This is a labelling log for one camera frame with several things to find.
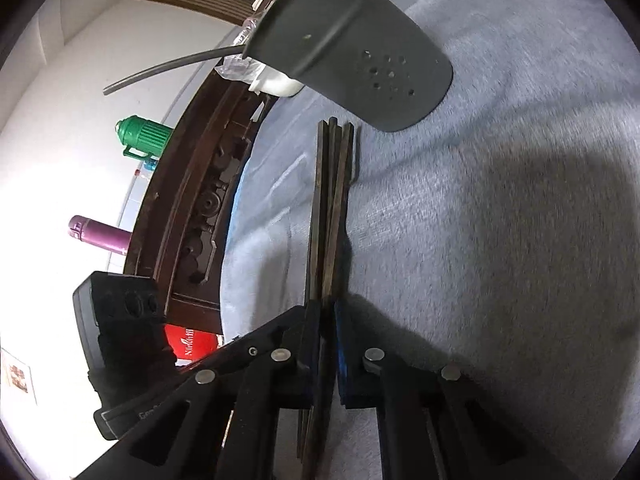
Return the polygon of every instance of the dark brown wooden furniture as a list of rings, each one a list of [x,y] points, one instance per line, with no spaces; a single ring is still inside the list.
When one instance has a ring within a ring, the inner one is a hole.
[[[222,333],[220,271],[233,198],[258,126],[275,99],[213,71],[172,133],[124,267],[125,274],[156,279],[168,323]]]

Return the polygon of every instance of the green thermos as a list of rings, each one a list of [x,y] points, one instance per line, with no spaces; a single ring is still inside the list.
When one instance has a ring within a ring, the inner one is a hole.
[[[147,160],[152,156],[160,158],[172,132],[173,129],[164,124],[137,115],[127,117],[116,124],[116,133],[125,146],[122,154],[138,160]],[[143,155],[133,153],[132,149]]]

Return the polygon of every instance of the framed picture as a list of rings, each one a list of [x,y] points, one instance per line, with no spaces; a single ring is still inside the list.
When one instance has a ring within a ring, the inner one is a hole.
[[[5,383],[5,387],[36,402],[31,381],[31,369],[3,348],[0,349],[0,357],[2,360],[2,382]]]

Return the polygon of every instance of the white wall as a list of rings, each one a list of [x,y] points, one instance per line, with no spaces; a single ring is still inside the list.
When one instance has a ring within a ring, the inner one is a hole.
[[[92,421],[72,293],[108,253],[70,238],[81,214],[118,221],[137,162],[122,156],[115,123],[161,121],[196,69],[167,72],[104,97],[108,83],[216,46],[232,25],[153,2],[124,0],[45,66],[0,133],[0,337],[31,367],[37,406],[0,397],[0,416],[43,479],[75,476],[108,446]]]
[[[87,24],[120,0],[47,0],[0,68],[0,129],[37,73]]]

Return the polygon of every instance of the green handle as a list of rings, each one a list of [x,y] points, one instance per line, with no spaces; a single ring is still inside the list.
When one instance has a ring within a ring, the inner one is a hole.
[[[122,154],[124,156],[130,156],[131,158],[136,158],[137,160],[147,160],[150,156],[148,153],[145,155],[138,155],[137,153],[131,153],[129,151],[131,148],[132,146],[126,146]]]

